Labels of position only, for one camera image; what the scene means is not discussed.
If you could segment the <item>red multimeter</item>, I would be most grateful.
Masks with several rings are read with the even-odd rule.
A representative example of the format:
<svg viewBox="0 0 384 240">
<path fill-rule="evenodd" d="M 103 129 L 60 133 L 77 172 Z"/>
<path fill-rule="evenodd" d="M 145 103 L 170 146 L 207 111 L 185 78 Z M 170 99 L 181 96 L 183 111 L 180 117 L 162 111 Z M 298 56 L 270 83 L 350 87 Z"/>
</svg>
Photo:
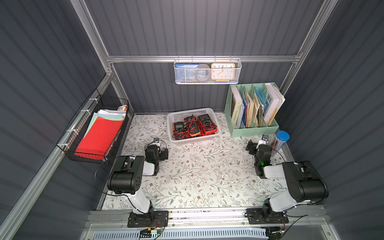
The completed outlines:
<svg viewBox="0 0 384 240">
<path fill-rule="evenodd" d="M 202 136 L 213 135 L 218 131 L 217 125 L 208 114 L 198 116 L 198 124 Z"/>
</svg>

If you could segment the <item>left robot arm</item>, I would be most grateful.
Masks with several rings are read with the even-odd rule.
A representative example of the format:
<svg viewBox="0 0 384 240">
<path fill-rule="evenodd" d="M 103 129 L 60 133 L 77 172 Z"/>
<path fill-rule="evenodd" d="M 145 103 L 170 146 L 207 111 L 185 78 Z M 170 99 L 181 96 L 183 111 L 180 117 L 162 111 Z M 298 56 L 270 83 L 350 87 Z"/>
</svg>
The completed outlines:
<svg viewBox="0 0 384 240">
<path fill-rule="evenodd" d="M 107 188 L 112 197 L 125 197 L 130 202 L 133 216 L 142 219 L 154 219 L 154 207 L 142 189 L 142 178 L 156 176 L 160 170 L 160 162 L 167 160 L 169 150 L 162 148 L 165 141 L 154 138 L 145 145 L 144 156 L 118 156 L 107 180 Z"/>
</svg>

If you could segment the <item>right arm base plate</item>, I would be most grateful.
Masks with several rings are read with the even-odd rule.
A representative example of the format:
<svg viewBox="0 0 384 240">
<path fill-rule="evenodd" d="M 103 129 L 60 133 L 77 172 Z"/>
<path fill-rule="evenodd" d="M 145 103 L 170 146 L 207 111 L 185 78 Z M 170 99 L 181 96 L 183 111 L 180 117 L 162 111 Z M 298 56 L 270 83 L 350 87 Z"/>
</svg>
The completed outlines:
<svg viewBox="0 0 384 240">
<path fill-rule="evenodd" d="M 261 224 L 287 224 L 289 219 L 283 213 L 275 213 L 262 208 L 248 208 L 245 217 L 251 225 Z"/>
</svg>

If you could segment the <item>red paper folder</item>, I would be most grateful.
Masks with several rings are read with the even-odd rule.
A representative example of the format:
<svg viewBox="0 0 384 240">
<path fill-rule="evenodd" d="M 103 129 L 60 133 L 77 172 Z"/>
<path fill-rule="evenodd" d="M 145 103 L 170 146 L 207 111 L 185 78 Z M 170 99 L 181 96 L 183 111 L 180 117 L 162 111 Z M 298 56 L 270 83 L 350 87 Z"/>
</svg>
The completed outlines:
<svg viewBox="0 0 384 240">
<path fill-rule="evenodd" d="M 75 151 L 75 156 L 92 160 L 103 160 L 123 122 L 124 117 L 122 115 L 95 113 Z"/>
</svg>

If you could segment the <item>blue lid clear jar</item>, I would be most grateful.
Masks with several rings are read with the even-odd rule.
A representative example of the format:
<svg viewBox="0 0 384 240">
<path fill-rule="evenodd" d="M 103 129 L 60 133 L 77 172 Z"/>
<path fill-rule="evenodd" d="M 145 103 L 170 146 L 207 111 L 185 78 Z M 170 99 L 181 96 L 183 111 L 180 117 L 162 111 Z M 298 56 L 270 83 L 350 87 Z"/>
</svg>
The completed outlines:
<svg viewBox="0 0 384 240">
<path fill-rule="evenodd" d="M 273 151 L 278 152 L 284 143 L 290 139 L 290 135 L 286 131 L 278 131 L 276 133 L 275 139 L 271 144 Z"/>
</svg>

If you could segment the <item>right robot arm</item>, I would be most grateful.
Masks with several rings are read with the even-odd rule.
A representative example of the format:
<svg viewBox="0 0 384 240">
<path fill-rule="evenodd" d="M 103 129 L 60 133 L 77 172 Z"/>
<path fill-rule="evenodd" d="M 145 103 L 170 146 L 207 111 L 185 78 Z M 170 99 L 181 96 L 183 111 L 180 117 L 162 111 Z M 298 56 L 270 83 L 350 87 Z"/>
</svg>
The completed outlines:
<svg viewBox="0 0 384 240">
<path fill-rule="evenodd" d="M 249 141 L 246 151 L 254 157 L 255 171 L 261 179 L 283 179 L 287 189 L 271 195 L 256 214 L 269 220 L 300 205 L 317 204 L 329 196 L 329 189 L 309 161 L 271 165 L 273 148 Z"/>
</svg>

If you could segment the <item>orange multimeter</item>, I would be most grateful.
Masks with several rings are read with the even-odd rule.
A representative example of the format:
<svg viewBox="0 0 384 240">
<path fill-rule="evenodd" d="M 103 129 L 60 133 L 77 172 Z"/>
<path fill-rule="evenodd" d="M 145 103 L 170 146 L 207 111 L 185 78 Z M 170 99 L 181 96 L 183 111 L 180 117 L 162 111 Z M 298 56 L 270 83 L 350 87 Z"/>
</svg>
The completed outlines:
<svg viewBox="0 0 384 240">
<path fill-rule="evenodd" d="M 201 134 L 199 123 L 197 120 L 189 120 L 186 122 L 188 133 L 191 138 L 198 137 Z"/>
<path fill-rule="evenodd" d="M 173 138 L 175 140 L 183 140 L 187 138 L 187 130 L 184 122 L 173 123 Z"/>
</svg>

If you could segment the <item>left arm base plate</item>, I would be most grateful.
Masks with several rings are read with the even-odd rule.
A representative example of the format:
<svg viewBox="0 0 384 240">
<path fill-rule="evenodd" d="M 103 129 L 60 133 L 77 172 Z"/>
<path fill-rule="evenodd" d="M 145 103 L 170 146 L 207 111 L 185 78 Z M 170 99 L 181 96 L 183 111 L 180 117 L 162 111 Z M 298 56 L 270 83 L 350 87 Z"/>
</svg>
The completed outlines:
<svg viewBox="0 0 384 240">
<path fill-rule="evenodd" d="M 168 226 L 169 212 L 154 211 L 147 214 L 130 213 L 128 228 L 163 228 Z"/>
</svg>

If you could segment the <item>white book in organizer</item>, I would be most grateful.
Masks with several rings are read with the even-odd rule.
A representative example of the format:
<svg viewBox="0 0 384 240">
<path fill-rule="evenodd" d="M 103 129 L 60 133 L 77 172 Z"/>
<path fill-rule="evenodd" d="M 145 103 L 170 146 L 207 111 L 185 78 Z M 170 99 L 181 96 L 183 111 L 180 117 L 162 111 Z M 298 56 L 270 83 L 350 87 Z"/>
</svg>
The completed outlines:
<svg viewBox="0 0 384 240">
<path fill-rule="evenodd" d="M 268 106 L 264 110 L 264 121 L 269 126 L 286 99 L 271 83 L 265 83 L 265 97 Z"/>
</svg>

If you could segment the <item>yellow white alarm clock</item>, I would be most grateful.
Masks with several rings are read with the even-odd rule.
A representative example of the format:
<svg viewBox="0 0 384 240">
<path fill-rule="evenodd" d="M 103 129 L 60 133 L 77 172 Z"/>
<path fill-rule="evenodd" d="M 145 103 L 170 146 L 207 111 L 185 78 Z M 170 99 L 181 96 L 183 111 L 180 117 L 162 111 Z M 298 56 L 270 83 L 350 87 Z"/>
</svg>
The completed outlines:
<svg viewBox="0 0 384 240">
<path fill-rule="evenodd" d="M 235 79 L 235 63 L 212 63 L 211 79 L 217 82 L 231 81 Z"/>
</svg>

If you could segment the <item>white plastic perforated basket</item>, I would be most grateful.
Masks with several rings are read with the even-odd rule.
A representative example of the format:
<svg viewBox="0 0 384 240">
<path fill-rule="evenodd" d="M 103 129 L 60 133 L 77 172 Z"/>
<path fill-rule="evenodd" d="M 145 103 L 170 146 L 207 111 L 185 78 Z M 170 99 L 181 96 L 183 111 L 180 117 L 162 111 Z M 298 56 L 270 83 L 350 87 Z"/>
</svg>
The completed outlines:
<svg viewBox="0 0 384 240">
<path fill-rule="evenodd" d="M 217 131 L 213 135 L 207 135 L 207 136 L 200 136 L 200 137 L 193 137 L 189 139 L 183 139 L 183 140 L 176 140 L 173 137 L 173 123 L 175 122 L 182 122 L 184 118 L 194 116 L 198 117 L 201 115 L 208 114 L 213 123 L 217 126 Z M 180 112 L 174 112 L 169 113 L 167 115 L 167 133 L 168 137 L 171 143 L 175 145 L 183 145 L 183 144 L 192 144 L 192 143 L 199 143 L 203 141 L 212 140 L 216 137 L 219 137 L 222 133 L 221 127 L 218 121 L 218 118 L 211 108 L 201 108 L 201 109 L 194 109 L 194 110 L 186 110 L 186 111 L 180 111 Z"/>
</svg>

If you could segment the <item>grey tape roll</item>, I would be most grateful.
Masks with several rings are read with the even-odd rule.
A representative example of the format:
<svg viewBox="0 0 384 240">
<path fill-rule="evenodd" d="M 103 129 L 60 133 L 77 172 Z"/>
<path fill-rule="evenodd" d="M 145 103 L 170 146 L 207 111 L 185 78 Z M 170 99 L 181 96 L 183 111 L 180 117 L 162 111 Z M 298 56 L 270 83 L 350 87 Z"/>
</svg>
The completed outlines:
<svg viewBox="0 0 384 240">
<path fill-rule="evenodd" d="M 207 64 L 199 64 L 195 70 L 196 80 L 200 83 L 207 82 L 211 79 L 211 68 Z"/>
</svg>

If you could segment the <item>green desk file organizer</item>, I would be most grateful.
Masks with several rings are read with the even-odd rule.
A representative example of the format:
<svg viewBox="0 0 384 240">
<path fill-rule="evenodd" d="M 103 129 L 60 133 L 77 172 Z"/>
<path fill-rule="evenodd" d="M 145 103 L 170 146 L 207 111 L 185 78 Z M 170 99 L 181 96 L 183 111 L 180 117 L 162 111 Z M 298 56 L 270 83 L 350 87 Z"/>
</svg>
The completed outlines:
<svg viewBox="0 0 384 240">
<path fill-rule="evenodd" d="M 267 108 L 265 83 L 230 85 L 225 106 L 225 117 L 231 137 L 273 135 L 277 121 L 267 126 L 264 110 Z"/>
</svg>

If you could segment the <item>blue box in wall basket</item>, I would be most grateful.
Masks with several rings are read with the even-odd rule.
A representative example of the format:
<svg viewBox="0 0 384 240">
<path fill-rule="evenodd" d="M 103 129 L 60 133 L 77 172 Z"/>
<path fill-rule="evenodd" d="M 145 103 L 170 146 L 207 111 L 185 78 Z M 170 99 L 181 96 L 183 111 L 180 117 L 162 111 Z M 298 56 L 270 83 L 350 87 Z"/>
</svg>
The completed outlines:
<svg viewBox="0 0 384 240">
<path fill-rule="evenodd" d="M 189 83 L 196 80 L 196 68 L 199 64 L 190 63 L 176 63 L 175 68 L 175 80 L 176 83 Z"/>
</svg>

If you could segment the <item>small black multimeter back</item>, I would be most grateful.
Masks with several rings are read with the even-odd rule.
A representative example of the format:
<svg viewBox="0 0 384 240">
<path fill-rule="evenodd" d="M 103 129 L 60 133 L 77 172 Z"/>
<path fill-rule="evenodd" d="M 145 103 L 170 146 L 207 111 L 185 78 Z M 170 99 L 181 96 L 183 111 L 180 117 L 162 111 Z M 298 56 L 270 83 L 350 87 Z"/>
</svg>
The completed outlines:
<svg viewBox="0 0 384 240">
<path fill-rule="evenodd" d="M 184 118 L 184 122 L 195 121 L 195 120 L 196 120 L 195 116 L 189 116 L 189 117 Z"/>
</svg>

